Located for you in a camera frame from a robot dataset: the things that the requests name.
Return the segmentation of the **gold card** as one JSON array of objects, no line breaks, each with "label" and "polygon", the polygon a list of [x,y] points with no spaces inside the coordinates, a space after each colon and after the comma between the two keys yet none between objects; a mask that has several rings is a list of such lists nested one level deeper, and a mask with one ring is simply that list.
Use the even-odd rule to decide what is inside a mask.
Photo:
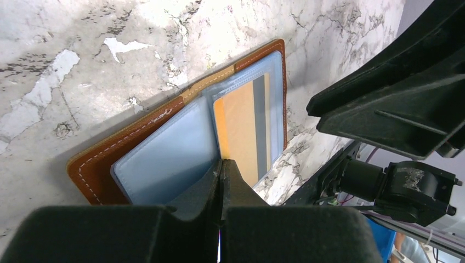
[{"label": "gold card", "polygon": [[265,73],[213,102],[220,156],[233,159],[250,187],[271,167],[269,74]]}]

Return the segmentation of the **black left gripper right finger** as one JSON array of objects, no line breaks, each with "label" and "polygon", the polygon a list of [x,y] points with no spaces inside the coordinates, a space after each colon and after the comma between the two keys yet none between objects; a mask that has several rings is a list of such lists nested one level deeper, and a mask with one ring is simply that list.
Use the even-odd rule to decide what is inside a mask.
[{"label": "black left gripper right finger", "polygon": [[381,262],[366,218],[318,205],[272,206],[222,161],[221,262]]}]

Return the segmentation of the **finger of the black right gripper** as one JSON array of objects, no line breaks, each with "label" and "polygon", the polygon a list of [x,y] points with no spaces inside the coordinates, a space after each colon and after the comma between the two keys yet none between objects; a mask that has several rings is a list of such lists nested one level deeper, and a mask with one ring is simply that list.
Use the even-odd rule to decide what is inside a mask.
[{"label": "finger of the black right gripper", "polygon": [[325,114],[318,131],[412,158],[464,150],[464,55]]},{"label": "finger of the black right gripper", "polygon": [[464,1],[434,1],[394,42],[361,68],[313,96],[310,116],[328,112],[421,73],[464,47]]}]

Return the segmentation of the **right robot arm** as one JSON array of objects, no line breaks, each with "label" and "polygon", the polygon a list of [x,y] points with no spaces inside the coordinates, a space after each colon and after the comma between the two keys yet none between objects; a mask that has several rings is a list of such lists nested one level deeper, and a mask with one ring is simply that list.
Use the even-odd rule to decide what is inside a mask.
[{"label": "right robot arm", "polygon": [[402,155],[380,168],[346,161],[338,189],[397,221],[428,226],[455,216],[453,174],[423,163],[464,150],[464,1],[434,1],[385,50],[313,96],[319,132]]}]

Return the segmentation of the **brown leather card holder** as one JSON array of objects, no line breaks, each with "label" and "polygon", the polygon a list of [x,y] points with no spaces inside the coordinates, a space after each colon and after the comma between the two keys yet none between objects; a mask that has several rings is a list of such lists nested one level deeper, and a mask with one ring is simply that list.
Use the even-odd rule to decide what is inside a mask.
[{"label": "brown leather card holder", "polygon": [[222,159],[214,100],[265,73],[270,83],[270,172],[287,147],[285,69],[284,40],[275,39],[75,155],[67,174],[92,205],[170,202]]}]

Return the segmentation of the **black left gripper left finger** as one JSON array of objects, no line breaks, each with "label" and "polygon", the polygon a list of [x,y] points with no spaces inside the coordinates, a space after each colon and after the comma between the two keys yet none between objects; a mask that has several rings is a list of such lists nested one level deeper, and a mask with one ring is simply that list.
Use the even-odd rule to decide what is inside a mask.
[{"label": "black left gripper left finger", "polygon": [[166,205],[39,208],[1,262],[216,262],[221,168]]}]

